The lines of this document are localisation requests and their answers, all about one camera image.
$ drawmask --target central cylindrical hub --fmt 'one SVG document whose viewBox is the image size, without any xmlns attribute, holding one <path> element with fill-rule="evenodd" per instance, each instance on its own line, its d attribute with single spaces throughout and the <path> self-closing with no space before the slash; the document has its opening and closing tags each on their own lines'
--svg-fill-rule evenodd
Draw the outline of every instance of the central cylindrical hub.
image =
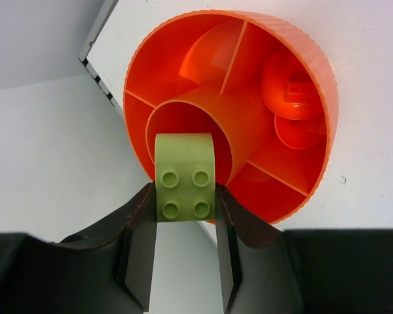
<svg viewBox="0 0 393 314">
<path fill-rule="evenodd" d="M 245 87 L 220 96 L 213 88 L 199 87 L 157 106 L 147 120 L 145 138 L 154 161 L 158 133 L 211 133 L 215 177 L 228 184 L 271 128 L 271 116 L 259 90 Z"/>
</svg>

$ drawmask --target light green duplo brick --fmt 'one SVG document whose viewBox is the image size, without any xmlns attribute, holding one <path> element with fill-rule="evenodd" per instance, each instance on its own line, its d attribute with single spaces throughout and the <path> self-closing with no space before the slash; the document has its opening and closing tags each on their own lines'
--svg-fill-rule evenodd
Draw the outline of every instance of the light green duplo brick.
<svg viewBox="0 0 393 314">
<path fill-rule="evenodd" d="M 157 221 L 215 219 L 211 134 L 157 134 L 155 172 Z"/>
</svg>

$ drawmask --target orange cylindrical bin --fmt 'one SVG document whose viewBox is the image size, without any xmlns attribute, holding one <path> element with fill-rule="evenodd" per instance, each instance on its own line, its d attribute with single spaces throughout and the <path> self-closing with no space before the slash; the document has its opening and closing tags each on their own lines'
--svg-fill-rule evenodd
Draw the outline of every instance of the orange cylindrical bin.
<svg viewBox="0 0 393 314">
<path fill-rule="evenodd" d="M 335 137 L 338 95 L 326 57 L 300 29 L 248 12 L 176 16 L 140 44 L 124 115 L 154 180 L 158 133 L 211 133 L 215 176 L 273 223 L 312 196 Z"/>
</svg>

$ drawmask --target white surface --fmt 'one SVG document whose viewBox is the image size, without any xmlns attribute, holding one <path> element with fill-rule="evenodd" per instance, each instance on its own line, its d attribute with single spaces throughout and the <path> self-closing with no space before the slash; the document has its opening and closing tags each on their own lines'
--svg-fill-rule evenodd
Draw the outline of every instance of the white surface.
<svg viewBox="0 0 393 314">
<path fill-rule="evenodd" d="M 276 226 L 393 228 L 393 1 L 120 0 L 88 55 L 120 105 L 128 64 L 145 36 L 177 14 L 207 8 L 287 20 L 316 41 L 335 72 L 339 124 L 324 180 L 302 210 Z"/>
<path fill-rule="evenodd" d="M 122 119 L 90 76 L 0 91 L 0 232 L 59 241 L 145 183 Z M 217 251 L 197 224 L 159 224 L 150 313 L 221 313 Z"/>
<path fill-rule="evenodd" d="M 0 231 L 79 231 L 149 181 L 136 159 L 88 75 L 1 90 Z"/>
<path fill-rule="evenodd" d="M 213 224 L 209 224 L 207 222 L 200 223 L 202 229 L 205 231 L 206 235 L 211 239 L 215 246 L 217 246 L 217 233 L 215 230 L 215 226 Z"/>
<path fill-rule="evenodd" d="M 0 0 L 0 90 L 85 74 L 77 56 L 104 0 Z"/>
</svg>

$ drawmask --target plastic compartment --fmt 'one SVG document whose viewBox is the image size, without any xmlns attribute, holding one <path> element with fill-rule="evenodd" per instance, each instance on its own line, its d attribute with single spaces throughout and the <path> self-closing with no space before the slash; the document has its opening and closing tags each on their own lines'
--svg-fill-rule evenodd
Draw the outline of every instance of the plastic compartment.
<svg viewBox="0 0 393 314">
<path fill-rule="evenodd" d="M 277 55 L 297 64 L 280 76 L 284 99 L 314 93 L 320 123 L 279 120 L 265 105 L 267 58 Z M 130 140 L 151 179 L 156 134 L 211 133 L 217 181 L 270 223 L 294 213 L 316 190 L 337 102 L 331 67 L 302 31 L 263 14 L 218 10 L 183 14 L 156 28 L 137 49 L 124 87 Z M 297 133 L 312 128 L 314 136 Z"/>
</svg>

